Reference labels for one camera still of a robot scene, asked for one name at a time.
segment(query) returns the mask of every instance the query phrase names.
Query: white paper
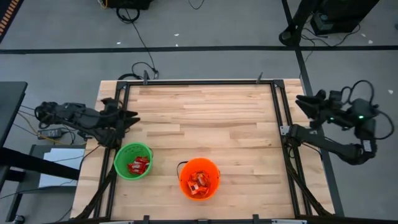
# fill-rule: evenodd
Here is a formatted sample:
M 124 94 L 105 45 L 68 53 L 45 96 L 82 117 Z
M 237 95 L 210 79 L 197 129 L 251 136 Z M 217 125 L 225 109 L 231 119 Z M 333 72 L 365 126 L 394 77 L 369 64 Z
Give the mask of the white paper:
M 85 150 L 84 149 L 62 149 L 62 148 L 53 148 L 50 152 L 46 152 L 44 154 L 44 158 L 47 161 L 59 161 L 62 159 L 69 159 L 65 161 L 56 162 L 57 164 L 61 164 L 64 166 L 68 166 L 74 169 L 80 168 L 80 162 L 83 159 Z M 47 174 L 40 174 L 39 187 L 48 187 L 48 186 L 76 186 L 77 180 L 71 181 L 71 179 L 66 179 L 62 177 L 55 177 Z

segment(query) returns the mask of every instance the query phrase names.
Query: orange bucket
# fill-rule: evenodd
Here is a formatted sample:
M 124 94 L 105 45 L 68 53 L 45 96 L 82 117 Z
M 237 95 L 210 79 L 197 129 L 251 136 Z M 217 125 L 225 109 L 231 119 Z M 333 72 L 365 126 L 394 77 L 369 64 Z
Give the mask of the orange bucket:
M 191 159 L 188 162 L 181 162 L 179 165 L 186 163 L 185 166 L 181 170 L 181 174 L 178 177 L 180 181 L 180 188 L 182 192 L 187 196 L 189 199 L 196 200 L 196 201 L 201 201 L 201 200 L 207 200 L 211 198 L 217 191 L 218 186 L 220 185 L 220 171 L 218 170 L 216 164 L 212 162 L 209 159 L 206 158 L 194 158 Z M 206 195 L 206 197 L 203 198 L 195 198 L 191 194 L 191 190 L 189 189 L 189 186 L 187 184 L 188 180 L 190 179 L 191 175 L 196 173 L 204 171 L 209 175 L 210 179 L 210 187 L 209 187 L 209 192 Z

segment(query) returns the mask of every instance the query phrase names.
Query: wooden tabletop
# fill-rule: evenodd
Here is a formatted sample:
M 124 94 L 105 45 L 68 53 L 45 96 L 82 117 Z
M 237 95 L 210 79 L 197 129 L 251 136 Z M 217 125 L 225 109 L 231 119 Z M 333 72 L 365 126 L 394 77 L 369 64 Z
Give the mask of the wooden tabletop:
M 303 94 L 300 80 L 284 81 L 293 122 L 307 126 L 307 117 L 294 102 L 296 95 Z M 116 81 L 101 82 L 96 110 L 103 109 L 101 99 L 114 97 L 115 88 Z M 253 214 L 294 217 L 269 85 L 132 86 L 127 108 L 137 111 L 141 121 L 131 127 L 123 144 L 148 145 L 154 152 L 154 165 L 143 179 L 118 177 L 112 220 L 142 220 L 144 215 L 151 220 L 247 219 Z M 96 141 L 90 140 L 86 154 L 95 147 Z M 299 151 L 307 187 L 333 212 L 319 153 L 305 146 Z M 96 192 L 103 154 L 99 148 L 85 159 L 71 217 Z M 177 164 L 194 157 L 211 159 L 221 172 L 217 193 L 204 202 L 189 200 L 178 186 Z M 108 192 L 104 195 L 101 215 Z

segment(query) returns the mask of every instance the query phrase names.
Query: wooden table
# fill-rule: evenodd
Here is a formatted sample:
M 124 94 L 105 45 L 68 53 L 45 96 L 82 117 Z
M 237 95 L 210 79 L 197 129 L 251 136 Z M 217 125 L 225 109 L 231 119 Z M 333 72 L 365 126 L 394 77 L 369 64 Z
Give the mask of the wooden table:
M 293 122 L 308 125 L 294 102 L 296 95 L 303 94 L 300 80 L 284 82 Z M 116 81 L 101 82 L 96 110 L 103 109 L 101 99 L 114 97 L 115 88 Z M 294 217 L 269 85 L 132 86 L 127 108 L 137 111 L 141 121 L 131 127 L 123 144 L 147 144 L 154 152 L 154 165 L 141 180 L 118 177 L 112 220 L 142 220 L 144 215 L 151 220 Z M 88 141 L 86 153 L 95 147 L 96 141 Z M 319 154 L 305 146 L 299 151 L 307 187 L 333 212 Z M 103 154 L 99 148 L 85 159 L 71 217 L 96 192 Z M 217 193 L 205 202 L 189 200 L 178 186 L 176 165 L 194 157 L 211 159 L 221 171 Z M 104 195 L 102 216 L 108 193 Z

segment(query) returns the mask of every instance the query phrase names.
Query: plastic bucket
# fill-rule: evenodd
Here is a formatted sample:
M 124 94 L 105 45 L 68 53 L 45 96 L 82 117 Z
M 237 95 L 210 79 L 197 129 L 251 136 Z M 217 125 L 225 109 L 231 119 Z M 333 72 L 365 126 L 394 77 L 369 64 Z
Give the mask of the plastic bucket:
M 180 188 L 181 191 L 187 196 L 189 199 L 195 200 L 195 201 L 201 201 L 201 200 L 207 200 L 210 197 L 212 197 L 217 189 L 218 186 L 220 185 L 220 172 L 216 166 L 211 160 L 207 158 L 194 158 L 191 159 L 188 162 L 181 162 L 179 165 L 186 163 L 184 167 L 181 170 L 181 173 L 178 177 L 180 181 Z M 189 186 L 187 185 L 187 181 L 190 179 L 191 175 L 195 172 L 199 171 L 205 171 L 210 178 L 210 188 L 208 195 L 203 198 L 195 198 L 191 194 L 191 190 L 189 189 Z
M 132 163 L 136 157 L 147 156 L 149 161 L 149 167 L 143 174 L 131 174 L 127 165 Z M 143 143 L 134 142 L 123 146 L 119 152 L 116 154 L 116 158 L 114 159 L 114 168 L 120 177 L 126 180 L 138 180 L 140 178 L 145 177 L 152 168 L 153 164 L 153 152 L 152 150 Z

